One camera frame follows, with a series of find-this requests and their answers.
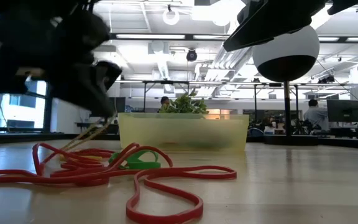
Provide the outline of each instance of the computer monitor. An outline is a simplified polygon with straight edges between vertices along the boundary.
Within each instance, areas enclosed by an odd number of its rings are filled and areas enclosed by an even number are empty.
[[[358,100],[327,100],[329,122],[358,122]]]
[[[125,112],[125,99],[126,99],[125,97],[110,97],[109,99],[112,104],[112,108],[113,108],[114,112],[116,112],[116,111],[117,111],[117,113]],[[91,116],[100,117],[100,116],[104,116],[104,115],[92,112]]]

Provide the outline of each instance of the red rubber band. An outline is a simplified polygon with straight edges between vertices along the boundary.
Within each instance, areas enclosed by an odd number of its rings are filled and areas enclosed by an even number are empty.
[[[38,157],[39,147],[44,147],[53,151],[51,155],[45,158],[41,163]],[[169,168],[150,169],[150,170],[120,170],[120,165],[132,154],[142,150],[155,151],[160,154],[168,163]],[[34,160],[35,172],[33,174],[26,170],[0,170],[0,183],[14,183],[25,182],[42,185],[54,185],[61,186],[62,184],[71,184],[79,187],[89,187],[96,185],[103,185],[109,183],[110,177],[120,175],[135,175],[134,185],[135,193],[126,203],[126,215],[131,220],[142,224],[174,224],[184,223],[194,218],[199,218],[203,214],[203,200],[192,193],[184,190],[169,187],[160,183],[156,183],[153,180],[162,177],[187,177],[197,179],[235,179],[237,172],[228,168],[220,166],[199,166],[199,167],[173,167],[172,160],[162,151],[151,146],[139,146],[136,143],[132,143],[127,146],[108,166],[104,166],[103,163],[86,158],[83,156],[99,156],[108,158],[112,151],[102,149],[84,149],[76,152],[65,152],[49,146],[45,143],[36,144],[33,147],[32,155]],[[61,165],[63,170],[56,171],[50,174],[50,177],[44,177],[44,167],[47,162],[50,161],[57,154],[61,154],[65,157],[66,162]],[[225,173],[219,172],[215,174],[199,174],[194,171],[199,170],[219,170]],[[184,199],[187,199],[194,203],[194,208],[185,210],[178,214],[167,216],[147,215],[135,210],[136,204],[140,199],[140,184],[139,180],[145,176],[144,184],[148,187],[161,190],[166,193],[177,195]]]

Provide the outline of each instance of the person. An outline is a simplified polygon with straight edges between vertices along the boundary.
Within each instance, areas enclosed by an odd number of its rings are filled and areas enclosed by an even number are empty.
[[[311,124],[318,124],[321,130],[329,130],[328,111],[326,108],[319,108],[317,100],[309,101],[309,110],[303,115],[303,118],[310,121]]]
[[[162,109],[162,107],[163,107],[164,105],[169,105],[169,104],[170,104],[170,100],[169,100],[169,98],[168,98],[167,96],[161,97],[161,108],[158,109],[157,113],[160,112],[160,110]]]

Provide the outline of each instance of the security camera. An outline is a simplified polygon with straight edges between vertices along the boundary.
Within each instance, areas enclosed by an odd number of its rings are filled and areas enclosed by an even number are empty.
[[[194,62],[197,60],[197,53],[195,49],[190,49],[187,53],[186,59],[188,62]]]

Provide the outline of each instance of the black and white sphere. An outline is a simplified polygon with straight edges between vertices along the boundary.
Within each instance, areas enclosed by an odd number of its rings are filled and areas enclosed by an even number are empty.
[[[254,48],[258,72],[275,81],[293,81],[306,74],[316,63],[320,43],[316,31],[306,26],[293,34],[283,34]]]

